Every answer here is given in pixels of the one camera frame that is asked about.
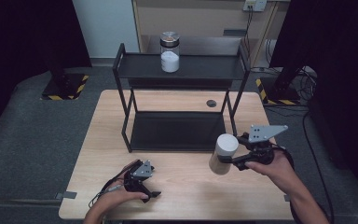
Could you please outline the person's right hand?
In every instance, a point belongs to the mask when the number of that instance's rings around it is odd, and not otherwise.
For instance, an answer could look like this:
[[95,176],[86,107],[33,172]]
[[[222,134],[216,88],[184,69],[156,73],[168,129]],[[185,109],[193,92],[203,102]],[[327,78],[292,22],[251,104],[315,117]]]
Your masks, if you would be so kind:
[[280,190],[288,193],[292,187],[296,173],[289,160],[281,150],[274,151],[274,159],[270,164],[262,164],[256,161],[247,161],[245,165],[261,174],[266,175]]

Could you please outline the light wooden cabinet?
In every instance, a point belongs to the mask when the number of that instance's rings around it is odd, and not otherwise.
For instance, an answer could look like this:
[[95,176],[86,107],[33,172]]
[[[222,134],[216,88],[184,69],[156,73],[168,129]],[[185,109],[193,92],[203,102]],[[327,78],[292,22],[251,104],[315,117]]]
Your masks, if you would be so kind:
[[291,0],[267,0],[263,12],[244,11],[245,0],[132,0],[141,52],[159,52],[159,35],[174,31],[181,48],[202,41],[227,47],[240,41],[252,66],[265,58],[266,42],[276,39]]

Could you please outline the white wall socket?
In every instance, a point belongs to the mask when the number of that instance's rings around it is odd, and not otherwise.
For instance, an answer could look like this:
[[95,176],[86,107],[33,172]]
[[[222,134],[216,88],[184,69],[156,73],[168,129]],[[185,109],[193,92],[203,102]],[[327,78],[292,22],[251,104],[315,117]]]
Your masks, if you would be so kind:
[[245,0],[244,11],[263,12],[266,8],[267,0]]

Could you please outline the glass jar with metal lid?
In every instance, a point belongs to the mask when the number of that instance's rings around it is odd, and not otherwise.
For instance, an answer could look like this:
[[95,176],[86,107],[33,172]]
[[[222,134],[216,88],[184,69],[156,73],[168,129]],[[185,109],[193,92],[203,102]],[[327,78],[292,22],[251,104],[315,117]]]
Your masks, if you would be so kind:
[[180,36],[176,32],[163,32],[159,38],[161,69],[174,73],[180,64]]

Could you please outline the person's left hand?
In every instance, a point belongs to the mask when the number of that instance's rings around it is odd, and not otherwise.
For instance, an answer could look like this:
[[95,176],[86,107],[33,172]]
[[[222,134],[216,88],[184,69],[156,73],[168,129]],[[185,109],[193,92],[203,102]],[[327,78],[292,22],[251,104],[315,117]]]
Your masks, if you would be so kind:
[[124,174],[127,173],[129,168],[130,165],[126,165],[120,173],[113,178],[112,183],[107,187],[107,192],[100,196],[97,202],[91,207],[91,209],[95,210],[99,216],[105,215],[115,207],[127,201],[147,198],[142,192],[126,191],[124,187]]

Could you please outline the white cylindrical canister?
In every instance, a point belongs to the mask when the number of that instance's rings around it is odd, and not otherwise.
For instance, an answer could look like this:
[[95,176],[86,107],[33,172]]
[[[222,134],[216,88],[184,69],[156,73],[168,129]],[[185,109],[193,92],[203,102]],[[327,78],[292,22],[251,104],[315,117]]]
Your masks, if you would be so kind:
[[230,169],[230,163],[223,163],[219,160],[219,158],[232,158],[238,147],[239,142],[234,135],[229,133],[220,134],[216,140],[213,155],[209,160],[209,167],[211,171],[217,175],[227,174]]

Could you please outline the black stand with striped base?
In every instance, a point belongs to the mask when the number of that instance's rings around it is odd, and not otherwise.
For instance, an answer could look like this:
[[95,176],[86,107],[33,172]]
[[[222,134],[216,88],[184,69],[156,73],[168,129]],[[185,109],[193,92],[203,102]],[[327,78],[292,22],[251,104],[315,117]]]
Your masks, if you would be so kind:
[[43,100],[75,100],[88,80],[85,74],[67,74],[60,65],[48,39],[39,34],[39,50],[51,73],[50,81],[42,92]]
[[289,63],[277,77],[258,78],[256,86],[262,102],[265,105],[299,105],[300,96],[296,89],[290,86],[299,69],[299,66]]

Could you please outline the black two-tier metal shelf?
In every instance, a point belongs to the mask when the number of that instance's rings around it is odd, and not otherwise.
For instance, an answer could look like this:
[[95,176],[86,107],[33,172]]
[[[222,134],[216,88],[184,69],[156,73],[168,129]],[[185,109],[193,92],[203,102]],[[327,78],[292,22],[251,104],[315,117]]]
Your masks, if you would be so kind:
[[[226,131],[228,112],[231,130],[236,132],[235,113],[250,67],[245,49],[231,55],[181,55],[173,73],[161,67],[156,53],[127,52],[120,45],[113,74],[124,111],[121,131],[128,151],[212,151],[217,137]],[[222,91],[221,109],[214,112],[189,110],[141,110],[135,92]]]

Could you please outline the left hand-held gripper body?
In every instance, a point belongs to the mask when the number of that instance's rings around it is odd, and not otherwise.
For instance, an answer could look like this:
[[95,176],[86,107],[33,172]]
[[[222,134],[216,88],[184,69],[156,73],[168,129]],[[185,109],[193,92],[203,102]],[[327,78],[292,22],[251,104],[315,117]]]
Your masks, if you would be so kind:
[[126,174],[124,174],[124,187],[126,191],[141,192],[141,186],[143,182],[151,177],[153,173],[150,173],[150,161],[136,161],[130,166]]

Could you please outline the dark curtain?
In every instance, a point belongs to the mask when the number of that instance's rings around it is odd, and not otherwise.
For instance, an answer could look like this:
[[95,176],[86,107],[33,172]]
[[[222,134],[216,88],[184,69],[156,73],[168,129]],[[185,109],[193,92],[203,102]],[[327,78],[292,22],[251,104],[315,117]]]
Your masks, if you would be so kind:
[[63,68],[90,66],[73,0],[0,0],[0,116],[18,83],[48,71],[46,51]]
[[289,63],[316,72],[320,130],[358,179],[358,0],[291,0],[271,64]]

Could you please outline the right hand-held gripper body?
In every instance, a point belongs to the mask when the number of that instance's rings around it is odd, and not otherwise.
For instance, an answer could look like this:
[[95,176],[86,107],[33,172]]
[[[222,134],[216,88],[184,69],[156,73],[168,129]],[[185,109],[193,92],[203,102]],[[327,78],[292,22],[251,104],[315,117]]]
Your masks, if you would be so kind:
[[274,151],[281,149],[281,147],[273,144],[270,139],[287,130],[287,125],[252,125],[250,132],[242,135],[243,144],[249,150],[245,160],[262,164],[272,163]]

